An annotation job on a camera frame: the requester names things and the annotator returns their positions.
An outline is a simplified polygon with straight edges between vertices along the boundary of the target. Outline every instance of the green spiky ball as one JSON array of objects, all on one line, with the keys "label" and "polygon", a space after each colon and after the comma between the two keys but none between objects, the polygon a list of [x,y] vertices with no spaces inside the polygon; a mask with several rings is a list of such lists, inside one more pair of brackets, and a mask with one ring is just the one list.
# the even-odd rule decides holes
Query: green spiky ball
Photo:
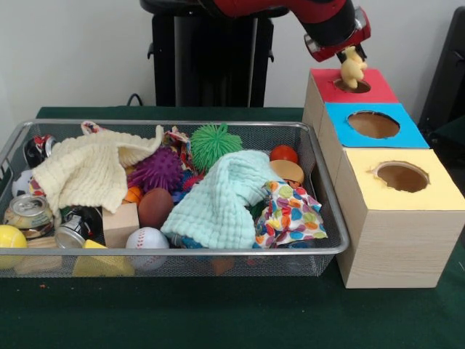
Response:
[{"label": "green spiky ball", "polygon": [[219,158],[242,150],[242,139],[227,133],[227,125],[206,125],[197,129],[190,138],[195,168],[208,172]]}]

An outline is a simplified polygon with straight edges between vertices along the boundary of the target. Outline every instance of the circular hole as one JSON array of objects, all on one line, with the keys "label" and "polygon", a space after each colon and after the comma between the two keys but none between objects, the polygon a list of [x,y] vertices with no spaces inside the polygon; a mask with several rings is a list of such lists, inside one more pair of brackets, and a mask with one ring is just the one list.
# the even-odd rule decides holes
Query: circular hole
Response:
[{"label": "circular hole", "polygon": [[336,87],[340,89],[341,91],[348,92],[348,93],[366,93],[371,90],[370,84],[366,81],[359,81],[356,89],[348,87],[346,83],[344,82],[344,80],[342,79],[336,80],[334,82],[334,85],[336,85]]},{"label": "circular hole", "polygon": [[401,161],[382,164],[375,174],[383,179],[388,187],[415,193],[429,184],[428,175],[420,168]]},{"label": "circular hole", "polygon": [[388,115],[374,111],[359,111],[349,116],[349,124],[358,133],[371,138],[394,137],[400,125]]}]

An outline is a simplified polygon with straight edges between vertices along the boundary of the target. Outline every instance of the light blue knit towel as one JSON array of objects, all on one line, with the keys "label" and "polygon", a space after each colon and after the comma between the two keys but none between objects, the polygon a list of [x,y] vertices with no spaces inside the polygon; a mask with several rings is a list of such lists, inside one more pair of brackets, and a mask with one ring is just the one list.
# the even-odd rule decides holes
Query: light blue knit towel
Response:
[{"label": "light blue knit towel", "polygon": [[255,242],[252,216],[245,208],[263,200],[262,186],[280,180],[267,154],[226,154],[171,211],[161,231],[193,238],[211,249],[250,249]]}]

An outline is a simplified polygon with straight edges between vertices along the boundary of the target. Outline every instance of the red robot arm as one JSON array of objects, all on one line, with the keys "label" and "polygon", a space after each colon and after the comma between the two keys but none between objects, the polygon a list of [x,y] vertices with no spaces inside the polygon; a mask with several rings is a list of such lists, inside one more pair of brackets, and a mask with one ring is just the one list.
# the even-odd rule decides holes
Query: red robot arm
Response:
[{"label": "red robot arm", "polygon": [[304,26],[305,44],[310,54],[321,62],[348,46],[360,43],[371,35],[366,13],[355,9],[352,0],[201,0],[212,13],[235,18],[270,7],[287,7]]}]

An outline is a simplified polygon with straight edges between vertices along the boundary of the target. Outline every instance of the blue lid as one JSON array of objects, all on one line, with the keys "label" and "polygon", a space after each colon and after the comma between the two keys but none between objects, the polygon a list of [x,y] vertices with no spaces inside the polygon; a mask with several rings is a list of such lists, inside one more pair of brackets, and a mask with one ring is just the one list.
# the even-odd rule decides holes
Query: blue lid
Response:
[{"label": "blue lid", "polygon": [[[419,129],[399,103],[326,103],[325,105],[339,142],[344,147],[429,149],[428,143],[424,140]],[[360,112],[367,113],[367,119],[370,118],[371,113],[385,116],[385,119],[395,121],[400,129],[397,134],[393,132],[392,135],[384,138],[363,135],[349,123],[349,117]],[[373,119],[380,119],[377,115],[374,115]]]}]

